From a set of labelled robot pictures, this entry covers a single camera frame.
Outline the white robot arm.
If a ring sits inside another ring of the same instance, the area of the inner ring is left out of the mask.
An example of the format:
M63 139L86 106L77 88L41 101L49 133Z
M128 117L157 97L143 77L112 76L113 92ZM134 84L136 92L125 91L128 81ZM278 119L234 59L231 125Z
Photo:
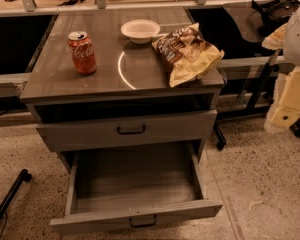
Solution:
M264 48L283 50L284 59L294 65L288 74L279 74L274 87L274 101L266 116L268 133L281 133L300 118L300 7L289 21L262 42Z

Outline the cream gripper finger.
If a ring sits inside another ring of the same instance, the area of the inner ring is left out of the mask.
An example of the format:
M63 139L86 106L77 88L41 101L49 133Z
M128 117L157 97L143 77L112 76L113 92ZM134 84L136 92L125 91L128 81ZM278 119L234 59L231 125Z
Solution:
M282 49L284 46L286 27L287 24L283 24L279 28L277 28L263 40L262 46L269 50Z
M300 66L288 75L278 74L273 99L264 129L276 134L288 130L300 118Z

